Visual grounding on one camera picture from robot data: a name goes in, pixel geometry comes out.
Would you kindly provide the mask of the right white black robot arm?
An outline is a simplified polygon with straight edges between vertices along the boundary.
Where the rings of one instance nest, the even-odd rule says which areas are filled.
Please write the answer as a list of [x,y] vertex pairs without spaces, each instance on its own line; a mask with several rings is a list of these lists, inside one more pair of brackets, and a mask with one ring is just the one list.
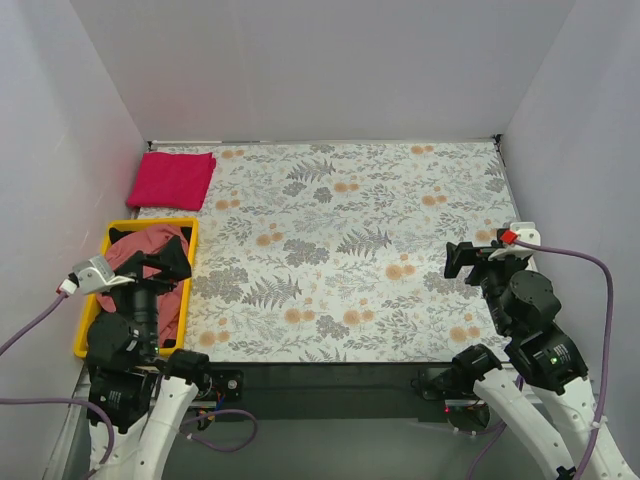
[[480,288],[522,383],[542,402],[540,413],[481,344],[452,360],[439,377],[445,391],[478,397],[512,430],[546,479],[634,479],[604,418],[604,393],[595,394],[576,344],[555,321],[561,310],[552,282],[529,269],[537,245],[506,231],[489,247],[446,246],[444,276],[471,269],[466,284]]

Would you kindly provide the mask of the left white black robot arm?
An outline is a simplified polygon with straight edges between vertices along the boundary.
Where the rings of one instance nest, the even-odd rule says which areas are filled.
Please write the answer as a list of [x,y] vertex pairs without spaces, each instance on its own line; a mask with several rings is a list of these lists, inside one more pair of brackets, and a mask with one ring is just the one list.
[[193,400],[213,386],[204,354],[160,357],[158,296],[191,275],[179,237],[157,253],[133,254],[118,269],[96,256],[74,269],[85,294],[113,299],[87,332],[90,474],[94,479],[158,479]]

